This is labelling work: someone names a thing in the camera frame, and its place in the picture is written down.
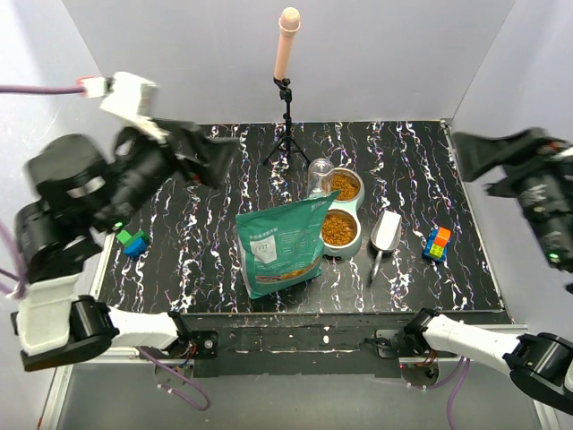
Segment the white bowl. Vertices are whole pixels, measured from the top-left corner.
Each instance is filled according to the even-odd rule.
[[[347,176],[351,181],[355,184],[358,184],[360,189],[358,190],[358,194],[355,195],[350,200],[335,200],[331,205],[331,209],[339,208],[344,209],[346,211],[351,211],[354,214],[358,212],[358,209],[362,205],[364,201],[364,183],[362,182],[362,178],[358,176],[358,174],[348,168],[334,168],[332,170],[332,175],[344,175]]]
[[[333,212],[344,216],[348,220],[351,220],[352,229],[355,232],[355,238],[346,245],[329,245],[326,241],[324,241],[321,232],[321,239],[324,241],[324,254],[331,257],[340,257],[344,259],[354,257],[356,254],[358,254],[358,251],[360,251],[360,246],[362,246],[362,227],[360,227],[358,217],[356,217],[356,214],[351,211],[340,208],[332,208],[332,206],[327,212],[327,215]]]

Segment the gray wall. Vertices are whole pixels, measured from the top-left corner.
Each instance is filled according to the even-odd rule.
[[[454,129],[500,136],[541,126],[573,140],[573,4],[568,0],[517,0],[454,117]],[[552,270],[515,202],[487,197],[471,184],[470,200],[493,261],[509,313],[533,332],[573,340],[573,296],[563,286],[570,274]],[[563,428],[573,418],[560,414]]]
[[[280,121],[278,17],[300,9],[296,121],[452,117],[514,0],[64,0],[100,70],[158,82],[156,113]]]
[[[0,28],[1,83],[68,85],[79,76],[98,74],[60,2],[0,0]],[[79,96],[0,97],[0,219],[11,228],[16,211],[35,199],[22,173],[26,160],[65,133],[88,133],[108,142],[115,123],[98,112],[97,104]],[[13,267],[3,246],[0,267]],[[86,279],[79,290],[86,291],[89,284]],[[2,428],[31,429],[37,426],[53,371],[22,370],[20,344],[9,320],[15,310],[17,304],[0,298]]]

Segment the black tripod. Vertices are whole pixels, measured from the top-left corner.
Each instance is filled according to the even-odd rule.
[[[290,79],[285,78],[282,81],[279,81],[276,78],[272,78],[273,82],[275,82],[280,89],[280,99],[284,100],[286,104],[286,113],[283,115],[285,118],[285,128],[282,132],[280,132],[280,136],[278,137],[277,146],[270,152],[269,156],[262,162],[262,164],[267,164],[275,152],[285,152],[286,155],[286,162],[290,166],[291,154],[301,154],[304,159],[306,160],[306,167],[311,164],[311,161],[306,157],[306,154],[301,149],[300,146],[296,143],[295,138],[293,137],[292,131],[292,124],[293,118],[290,116],[290,102],[293,101],[293,92],[288,88],[290,84]]]

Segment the marble pattern surface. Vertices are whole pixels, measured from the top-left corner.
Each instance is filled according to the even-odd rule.
[[[502,305],[484,258],[454,159],[439,122],[306,123],[295,137],[310,159],[328,157],[357,171],[365,198],[358,212],[362,248],[349,261],[327,257],[322,274],[270,296],[251,300],[235,243],[235,215],[305,197],[306,170],[294,155],[261,164],[280,125],[204,126],[212,136],[237,136],[241,156],[221,190],[164,183],[132,220],[128,231],[149,233],[151,246],[136,261],[115,241],[100,298],[133,312],[369,313],[497,310]],[[376,219],[389,209],[402,215],[398,250],[384,258],[371,284]],[[422,258],[425,238],[436,226],[452,231],[448,260]]]

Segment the green bag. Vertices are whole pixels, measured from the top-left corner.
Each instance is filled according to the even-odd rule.
[[[321,274],[322,224],[338,194],[236,216],[241,273],[250,298]]]

